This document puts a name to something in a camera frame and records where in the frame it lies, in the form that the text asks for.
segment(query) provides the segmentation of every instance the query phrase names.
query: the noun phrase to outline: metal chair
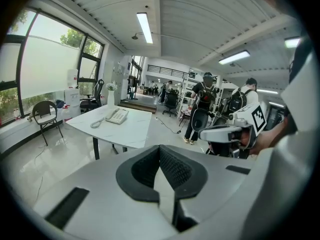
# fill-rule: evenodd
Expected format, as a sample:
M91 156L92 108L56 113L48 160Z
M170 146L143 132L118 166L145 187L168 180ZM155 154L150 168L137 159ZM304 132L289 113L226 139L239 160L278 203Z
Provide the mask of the metal chair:
M94 110L96 108L101 107L101 90L104 86L105 82L100 79L98 81L98 89L96 90L95 96L90 97L91 94L85 94L88 98L82 98L80 101L80 109L83 109L84 112L88 112L89 110Z
M55 114L51 114L50 107L53 107L55 110ZM64 137L61 133L60 127L57 122L57 106L49 100L44 100L38 102L32 110L32 117L34 118L35 122L40 126L41 134L42 137L44 138L45 144L48 146L47 140L44 135L43 129L48 125L48 124L56 124L55 128L59 129L59 132L62 136Z
M178 95L173 93L168 93L166 96L166 101L164 103L164 106L167 107L169 110L165 110L162 112L162 115L164 113L169 113L170 117L171 114L176 115L176 113L172 113L171 110L176 109L177 107L177 101L178 101Z

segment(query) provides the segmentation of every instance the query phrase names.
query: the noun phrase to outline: backpack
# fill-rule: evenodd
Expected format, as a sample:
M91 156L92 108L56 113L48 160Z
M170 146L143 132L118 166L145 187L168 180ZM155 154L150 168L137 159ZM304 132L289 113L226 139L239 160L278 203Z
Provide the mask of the backpack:
M200 103L210 105L211 101L216 99L216 93L214 92L215 86L211 88L207 87L203 82L201 82L203 90L199 91L195 104L198 106Z
M241 91L241 88L238 88L238 90L228 98L226 106L222 113L229 115L245 107L247 105L247 95L251 91L252 89L249 89L245 93L243 93Z

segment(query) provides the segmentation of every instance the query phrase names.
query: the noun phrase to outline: flowers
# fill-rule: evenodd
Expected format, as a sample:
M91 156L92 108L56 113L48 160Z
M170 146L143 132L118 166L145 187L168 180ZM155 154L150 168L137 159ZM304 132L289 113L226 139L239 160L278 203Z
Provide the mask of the flowers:
M115 90L118 88L118 85L116 84L115 81L113 81L113 82L107 83L107 84L106 84L106 88L107 88L109 91L115 91Z

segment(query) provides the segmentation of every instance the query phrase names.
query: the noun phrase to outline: table leg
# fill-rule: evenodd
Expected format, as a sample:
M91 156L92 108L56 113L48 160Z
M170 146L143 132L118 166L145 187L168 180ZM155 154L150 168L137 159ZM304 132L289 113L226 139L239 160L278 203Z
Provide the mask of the table leg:
M94 150L94 157L95 160L99 160L100 156L99 156L99 146L98 146L98 139L97 138L93 138L93 150Z

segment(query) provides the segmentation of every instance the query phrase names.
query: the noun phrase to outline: white table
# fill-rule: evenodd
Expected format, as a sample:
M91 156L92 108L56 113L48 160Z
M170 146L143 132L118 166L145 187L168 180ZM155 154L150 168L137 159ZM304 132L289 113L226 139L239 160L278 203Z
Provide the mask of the white table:
M115 148L115 144L120 145L123 152L126 152L127 148L138 149L145 146L152 113L121 106L115 106L115 108L129 111L122 124L103 120L98 128L90 127L93 122L106 116L108 105L91 110L66 122L77 130L93 137L96 160L100 158L98 140L112 143L113 148Z

